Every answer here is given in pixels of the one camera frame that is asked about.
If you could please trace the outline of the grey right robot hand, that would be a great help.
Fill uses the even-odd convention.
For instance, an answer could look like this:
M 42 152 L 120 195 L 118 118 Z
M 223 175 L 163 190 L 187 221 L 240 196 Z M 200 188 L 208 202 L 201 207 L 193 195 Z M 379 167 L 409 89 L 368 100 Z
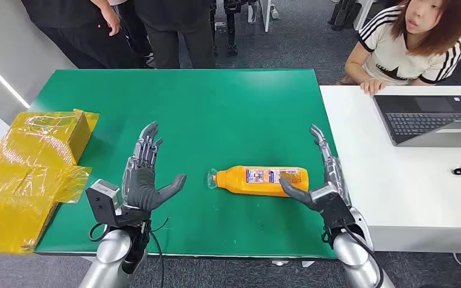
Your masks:
M 329 144 L 319 127 L 311 125 L 310 133 L 314 136 L 315 144 L 321 152 L 324 164 L 324 183 L 318 188 L 303 191 L 294 187 L 285 176 L 282 176 L 280 185 L 283 192 L 319 213 L 329 209 L 332 202 L 342 203 L 346 209 L 351 208 L 352 203 L 340 160 L 330 151 Z

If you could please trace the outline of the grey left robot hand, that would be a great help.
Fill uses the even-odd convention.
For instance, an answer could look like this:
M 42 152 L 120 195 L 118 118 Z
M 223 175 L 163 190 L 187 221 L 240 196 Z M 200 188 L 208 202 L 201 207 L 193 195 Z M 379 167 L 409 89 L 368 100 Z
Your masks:
M 155 139 L 158 122 L 153 121 L 140 132 L 122 177 L 122 200 L 132 210 L 151 212 L 176 195 L 183 188 L 187 175 L 180 173 L 173 181 L 155 187 L 155 162 L 163 139 Z

